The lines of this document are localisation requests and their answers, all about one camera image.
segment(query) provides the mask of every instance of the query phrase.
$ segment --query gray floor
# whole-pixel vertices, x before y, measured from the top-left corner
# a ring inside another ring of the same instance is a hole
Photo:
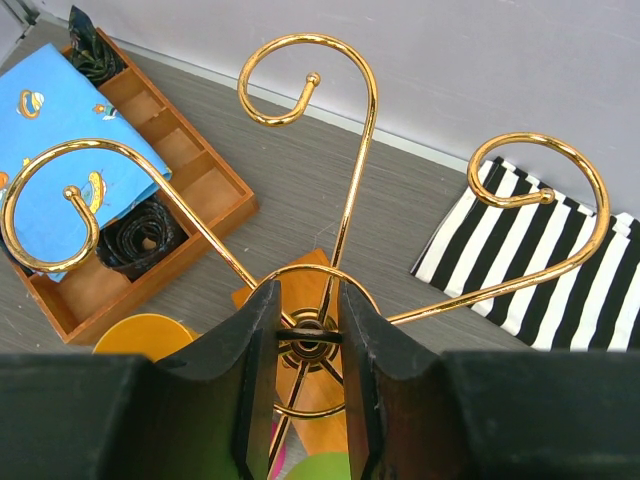
[[[47,42],[62,47],[68,33],[39,24],[0,72]],[[233,89],[132,57],[256,192],[260,212],[226,240],[248,269],[262,277],[315,247],[329,256],[359,136],[309,118],[281,129],[262,127],[247,117]],[[264,112],[279,111],[263,101],[256,105]],[[384,99],[380,105],[384,108]],[[464,175],[428,160],[372,146],[342,269],[371,291],[384,314],[446,298],[409,269],[465,182]],[[4,258],[0,285],[0,352],[73,349],[60,342]],[[234,311],[230,294],[241,286],[224,262],[209,254],[140,311],[169,315],[205,331]],[[523,348],[467,308],[402,328],[437,352]]]

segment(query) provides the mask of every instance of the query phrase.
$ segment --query wooden compartment organizer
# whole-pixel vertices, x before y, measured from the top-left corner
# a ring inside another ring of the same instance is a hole
[[[173,175],[170,183],[219,237],[258,210],[254,193],[140,69],[101,30],[123,58],[124,71],[100,86],[122,116],[154,148]],[[70,48],[63,51],[69,55]],[[197,261],[210,244],[170,205],[188,240],[135,282],[92,257],[56,283],[14,269],[65,343],[95,343],[109,327],[158,293]]]

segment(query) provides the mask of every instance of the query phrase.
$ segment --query blue cloth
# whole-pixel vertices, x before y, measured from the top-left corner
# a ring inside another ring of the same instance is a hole
[[[30,159],[78,138],[121,142],[165,178],[171,176],[152,147],[53,45],[40,48],[0,77],[0,92],[0,197]],[[64,260],[84,242],[85,226],[62,196],[69,185],[80,188],[87,205],[94,205],[101,228],[157,191],[143,170],[114,152],[81,150],[52,160],[27,183],[16,207],[18,239],[35,258]],[[51,278],[59,281],[63,276]]]

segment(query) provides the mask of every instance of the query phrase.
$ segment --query black and white striped fabric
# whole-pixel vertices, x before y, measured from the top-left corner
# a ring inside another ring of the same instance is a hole
[[[480,180],[509,197],[547,187],[503,159],[485,161]],[[467,188],[411,273],[451,297],[535,273],[575,254],[595,212],[556,191],[549,205],[489,207]],[[472,310],[538,350],[640,348],[640,223],[611,216],[598,251],[546,283],[485,300]]]

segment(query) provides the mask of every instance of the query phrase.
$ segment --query orange object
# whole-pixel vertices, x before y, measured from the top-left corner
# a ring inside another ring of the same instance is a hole
[[[111,327],[98,341],[93,353],[141,353],[156,362],[186,347],[198,336],[169,317],[142,313]]]

